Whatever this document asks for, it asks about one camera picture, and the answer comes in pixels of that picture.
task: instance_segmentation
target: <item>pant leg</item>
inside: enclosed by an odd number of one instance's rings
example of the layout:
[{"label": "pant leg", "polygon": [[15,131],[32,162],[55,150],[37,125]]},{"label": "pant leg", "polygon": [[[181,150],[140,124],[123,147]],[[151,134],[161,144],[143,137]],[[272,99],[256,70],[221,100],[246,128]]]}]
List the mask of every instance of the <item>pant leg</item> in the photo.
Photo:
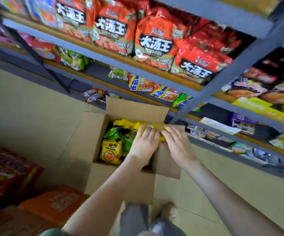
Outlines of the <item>pant leg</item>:
[{"label": "pant leg", "polygon": [[119,236],[137,236],[149,230],[149,214],[146,205],[126,204],[121,213]]},{"label": "pant leg", "polygon": [[150,231],[161,236],[187,236],[183,230],[161,216],[150,226]]}]

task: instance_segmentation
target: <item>shoe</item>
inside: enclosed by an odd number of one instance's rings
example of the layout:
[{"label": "shoe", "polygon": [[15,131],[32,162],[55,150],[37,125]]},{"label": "shoe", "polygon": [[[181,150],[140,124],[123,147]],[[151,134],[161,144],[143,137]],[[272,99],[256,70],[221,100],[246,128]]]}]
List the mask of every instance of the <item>shoe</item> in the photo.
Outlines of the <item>shoe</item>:
[{"label": "shoe", "polygon": [[178,215],[178,208],[175,204],[166,203],[161,210],[161,217],[168,219],[173,224],[176,224]]}]

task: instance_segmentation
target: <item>beige floor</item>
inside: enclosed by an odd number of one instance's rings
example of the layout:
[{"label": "beige floor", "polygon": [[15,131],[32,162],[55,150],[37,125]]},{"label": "beige floor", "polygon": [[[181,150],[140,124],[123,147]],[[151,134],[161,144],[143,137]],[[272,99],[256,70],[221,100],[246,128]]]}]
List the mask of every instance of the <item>beige floor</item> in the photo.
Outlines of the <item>beige floor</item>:
[{"label": "beige floor", "polygon": [[[104,112],[0,70],[0,146],[44,166],[40,184],[84,189],[89,166],[68,157],[69,141],[83,111]],[[284,228],[284,180],[193,148],[224,183]],[[180,180],[156,176],[153,206],[159,208],[166,201],[179,207],[179,225],[189,236],[229,235],[203,192],[184,172]]]}]

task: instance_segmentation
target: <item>cardboard box flap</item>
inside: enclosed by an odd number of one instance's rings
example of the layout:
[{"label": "cardboard box flap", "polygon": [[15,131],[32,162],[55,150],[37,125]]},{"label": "cardboard box flap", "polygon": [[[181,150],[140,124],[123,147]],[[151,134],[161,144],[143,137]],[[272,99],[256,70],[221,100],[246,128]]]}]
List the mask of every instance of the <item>cardboard box flap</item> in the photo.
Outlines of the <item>cardboard box flap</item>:
[{"label": "cardboard box flap", "polygon": [[98,155],[97,148],[100,148],[101,145],[102,126],[108,124],[108,121],[104,114],[84,112],[73,135],[74,143],[70,157],[92,162],[94,156]]},{"label": "cardboard box flap", "polygon": [[120,98],[106,97],[107,114],[111,120],[128,119],[133,122],[162,123],[168,113],[168,107],[137,103]]},{"label": "cardboard box flap", "polygon": [[[180,131],[185,131],[185,126],[182,125],[169,126],[175,127]],[[153,156],[152,171],[159,175],[180,179],[181,168],[172,159],[167,142],[160,142]]]},{"label": "cardboard box flap", "polygon": [[[84,193],[92,195],[115,172],[117,167],[93,163]],[[128,188],[124,200],[136,204],[151,205],[153,202],[155,174],[139,172],[135,182]]]}]

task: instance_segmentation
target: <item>green sleeve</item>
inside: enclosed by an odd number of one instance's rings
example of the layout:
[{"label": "green sleeve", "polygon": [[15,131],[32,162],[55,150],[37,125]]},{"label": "green sleeve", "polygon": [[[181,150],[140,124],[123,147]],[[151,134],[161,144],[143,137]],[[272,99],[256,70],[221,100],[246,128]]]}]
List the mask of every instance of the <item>green sleeve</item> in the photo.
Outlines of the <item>green sleeve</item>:
[{"label": "green sleeve", "polygon": [[58,228],[53,228],[53,229],[49,229],[45,232],[43,232],[42,234],[40,234],[39,236],[69,236],[68,233],[58,229]]}]

